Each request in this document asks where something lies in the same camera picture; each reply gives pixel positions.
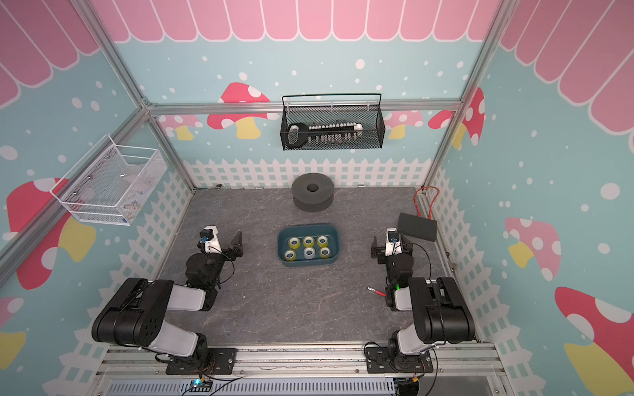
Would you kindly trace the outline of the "teal plastic storage box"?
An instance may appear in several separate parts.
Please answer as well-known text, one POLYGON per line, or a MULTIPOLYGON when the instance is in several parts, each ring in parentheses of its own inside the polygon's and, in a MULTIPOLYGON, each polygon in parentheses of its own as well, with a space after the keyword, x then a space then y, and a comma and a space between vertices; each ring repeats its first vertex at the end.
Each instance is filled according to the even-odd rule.
POLYGON ((338 231, 331 224, 291 226, 277 237, 277 256, 287 267, 332 264, 340 251, 338 231))

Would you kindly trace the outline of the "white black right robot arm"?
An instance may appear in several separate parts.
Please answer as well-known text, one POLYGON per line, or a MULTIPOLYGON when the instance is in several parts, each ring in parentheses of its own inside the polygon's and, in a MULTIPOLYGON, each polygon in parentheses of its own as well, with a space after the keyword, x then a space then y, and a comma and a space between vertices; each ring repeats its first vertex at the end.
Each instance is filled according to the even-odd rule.
POLYGON ((396 331, 386 347, 373 346, 376 356, 369 361, 413 364, 437 347, 476 339, 475 321, 457 282, 452 277, 414 276, 414 246, 397 229, 386 231, 383 247, 372 242, 371 256, 386 268, 386 287, 368 291, 382 297, 391 310, 412 313, 413 323, 396 331))

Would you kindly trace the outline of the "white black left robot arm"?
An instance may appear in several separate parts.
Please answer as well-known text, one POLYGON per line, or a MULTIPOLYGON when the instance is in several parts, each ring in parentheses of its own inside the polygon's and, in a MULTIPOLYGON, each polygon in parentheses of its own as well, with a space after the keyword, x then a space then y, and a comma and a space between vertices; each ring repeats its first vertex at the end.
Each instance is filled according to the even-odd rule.
POLYGON ((92 339, 124 347, 141 347, 171 361, 209 366, 206 337, 181 329, 166 319, 169 311, 207 312, 216 301, 226 262, 244 255, 243 234, 229 247, 221 247, 218 229, 206 226, 197 243, 200 249, 186 262, 184 285, 172 280, 130 277, 108 301, 92 324, 92 339))

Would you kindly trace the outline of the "black flat box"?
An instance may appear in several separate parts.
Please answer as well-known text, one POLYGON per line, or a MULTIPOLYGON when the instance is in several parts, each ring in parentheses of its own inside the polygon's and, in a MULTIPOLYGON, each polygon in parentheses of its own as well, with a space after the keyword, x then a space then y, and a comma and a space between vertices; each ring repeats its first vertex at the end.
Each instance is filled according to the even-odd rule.
POLYGON ((400 213, 397 222, 398 231, 408 237, 436 242, 438 239, 438 223, 412 214, 400 213))

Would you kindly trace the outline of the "red pen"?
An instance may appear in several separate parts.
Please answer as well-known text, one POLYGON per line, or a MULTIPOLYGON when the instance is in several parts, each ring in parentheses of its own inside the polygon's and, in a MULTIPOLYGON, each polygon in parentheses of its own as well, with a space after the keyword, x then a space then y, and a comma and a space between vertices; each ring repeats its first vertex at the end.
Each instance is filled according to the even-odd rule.
POLYGON ((368 287, 367 290, 371 293, 373 293, 374 295, 379 295, 381 297, 386 297, 386 293, 380 290, 377 290, 375 288, 372 287, 368 287))

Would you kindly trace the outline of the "grey perforated filament spool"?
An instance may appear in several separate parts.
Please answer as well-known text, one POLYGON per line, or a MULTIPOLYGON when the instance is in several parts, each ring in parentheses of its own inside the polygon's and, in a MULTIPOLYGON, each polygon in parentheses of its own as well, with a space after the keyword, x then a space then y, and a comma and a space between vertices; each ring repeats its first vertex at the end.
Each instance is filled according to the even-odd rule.
POLYGON ((315 213, 328 209, 335 198, 335 184, 321 173, 306 173, 292 183, 295 206, 305 212, 315 213))

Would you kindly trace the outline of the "black socket tool set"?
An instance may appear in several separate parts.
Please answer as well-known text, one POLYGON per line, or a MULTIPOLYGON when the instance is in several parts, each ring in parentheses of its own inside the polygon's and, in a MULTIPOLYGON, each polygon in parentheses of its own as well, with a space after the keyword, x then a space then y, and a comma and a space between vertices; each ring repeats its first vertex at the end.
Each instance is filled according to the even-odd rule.
POLYGON ((334 145, 356 140, 363 134, 360 123, 340 122, 327 125, 293 124, 287 132, 287 148, 297 149, 308 144, 334 145))

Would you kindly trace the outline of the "green circuit board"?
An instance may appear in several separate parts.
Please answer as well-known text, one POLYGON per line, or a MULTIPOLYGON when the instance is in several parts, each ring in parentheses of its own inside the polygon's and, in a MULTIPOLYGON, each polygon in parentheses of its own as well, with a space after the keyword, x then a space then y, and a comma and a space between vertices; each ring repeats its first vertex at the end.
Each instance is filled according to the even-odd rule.
POLYGON ((211 392, 213 386, 212 379, 195 379, 190 384, 189 392, 211 392))

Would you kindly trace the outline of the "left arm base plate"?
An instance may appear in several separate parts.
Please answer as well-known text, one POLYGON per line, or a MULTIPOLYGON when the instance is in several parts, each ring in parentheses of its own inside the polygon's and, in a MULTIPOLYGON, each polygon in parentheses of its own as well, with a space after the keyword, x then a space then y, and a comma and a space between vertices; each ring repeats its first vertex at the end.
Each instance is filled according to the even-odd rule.
POLYGON ((231 375, 236 363, 236 348, 208 348, 192 357, 171 357, 165 373, 169 376, 231 375))

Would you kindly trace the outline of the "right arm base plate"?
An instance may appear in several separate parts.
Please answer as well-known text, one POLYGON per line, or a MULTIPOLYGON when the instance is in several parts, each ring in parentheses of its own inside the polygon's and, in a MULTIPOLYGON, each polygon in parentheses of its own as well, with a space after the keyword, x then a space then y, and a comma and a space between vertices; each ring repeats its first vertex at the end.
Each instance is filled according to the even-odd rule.
POLYGON ((395 347, 367 343, 363 347, 369 374, 413 374, 426 375, 434 371, 431 356, 424 354, 403 355, 395 347))

